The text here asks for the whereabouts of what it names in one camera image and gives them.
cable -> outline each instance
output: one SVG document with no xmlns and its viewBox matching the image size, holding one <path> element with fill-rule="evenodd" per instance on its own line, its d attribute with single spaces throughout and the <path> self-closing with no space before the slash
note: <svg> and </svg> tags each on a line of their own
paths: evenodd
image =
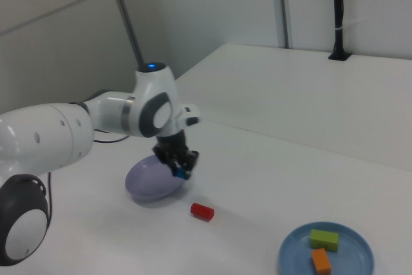
<svg viewBox="0 0 412 275">
<path fill-rule="evenodd" d="M 129 135 L 126 135 L 125 137 L 122 137 L 122 138 L 120 138 L 120 139 L 118 139 L 118 140 L 114 140 L 114 141 L 99 141 L 99 140 L 93 140 L 93 141 L 96 142 L 96 143 L 110 144 L 110 143 L 121 142 L 121 141 L 123 141 L 123 140 L 125 140 L 125 139 L 127 139 L 127 138 L 129 138 L 129 137 L 130 137 Z"/>
<path fill-rule="evenodd" d="M 52 202 L 52 174 L 49 172 L 48 179 L 47 179 L 48 187 L 49 187 L 49 208 L 50 208 L 50 218 L 48 222 L 48 226 L 52 222 L 53 216 L 53 202 Z"/>
</svg>

table surface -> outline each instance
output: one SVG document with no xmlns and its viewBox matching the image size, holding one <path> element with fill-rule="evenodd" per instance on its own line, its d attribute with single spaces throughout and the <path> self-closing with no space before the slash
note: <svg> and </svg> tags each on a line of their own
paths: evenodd
<svg viewBox="0 0 412 275">
<path fill-rule="evenodd" d="M 412 171 L 412 61 L 227 44 L 178 79 L 220 124 Z"/>
<path fill-rule="evenodd" d="M 151 155 L 153 138 L 96 144 L 54 172 L 42 245 L 1 274 L 278 275 L 284 238 L 316 221 L 360 233 L 375 275 L 409 274 L 412 172 L 211 119 L 189 128 L 187 139 L 200 152 L 192 178 L 150 204 L 134 203 L 124 180 Z M 215 209 L 211 222 L 190 215 L 194 202 Z"/>
</svg>

red cylinder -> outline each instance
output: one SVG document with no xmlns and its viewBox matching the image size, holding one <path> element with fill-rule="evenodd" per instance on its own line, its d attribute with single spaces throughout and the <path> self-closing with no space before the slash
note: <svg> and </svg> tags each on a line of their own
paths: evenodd
<svg viewBox="0 0 412 275">
<path fill-rule="evenodd" d="M 193 203 L 191 207 L 191 213 L 194 217 L 209 222 L 214 216 L 214 209 L 201 204 Z"/>
</svg>

white wall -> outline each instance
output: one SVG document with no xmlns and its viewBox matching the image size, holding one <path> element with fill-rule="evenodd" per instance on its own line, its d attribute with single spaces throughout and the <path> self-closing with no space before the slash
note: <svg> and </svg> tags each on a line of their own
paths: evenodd
<svg viewBox="0 0 412 275">
<path fill-rule="evenodd" d="M 291 47 L 331 52 L 333 0 L 287 0 Z M 359 55 L 412 59 L 412 0 L 344 0 L 344 47 Z"/>
<path fill-rule="evenodd" d="M 225 43 L 284 46 L 276 0 L 125 0 L 145 61 L 176 77 Z"/>
<path fill-rule="evenodd" d="M 0 0 L 0 12 L 0 113 L 133 89 L 115 0 Z"/>
</svg>

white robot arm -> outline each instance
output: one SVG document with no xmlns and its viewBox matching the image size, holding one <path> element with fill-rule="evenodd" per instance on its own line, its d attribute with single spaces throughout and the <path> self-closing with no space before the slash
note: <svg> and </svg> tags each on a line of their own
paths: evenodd
<svg viewBox="0 0 412 275">
<path fill-rule="evenodd" d="M 42 104 L 0 115 L 0 265 L 15 265 L 40 246 L 50 216 L 39 175 L 86 156 L 94 129 L 156 136 L 153 148 L 174 176 L 188 179 L 198 153 L 183 129 L 200 121 L 181 105 L 169 67 L 146 64 L 132 93 L 106 91 L 86 102 Z"/>
</svg>

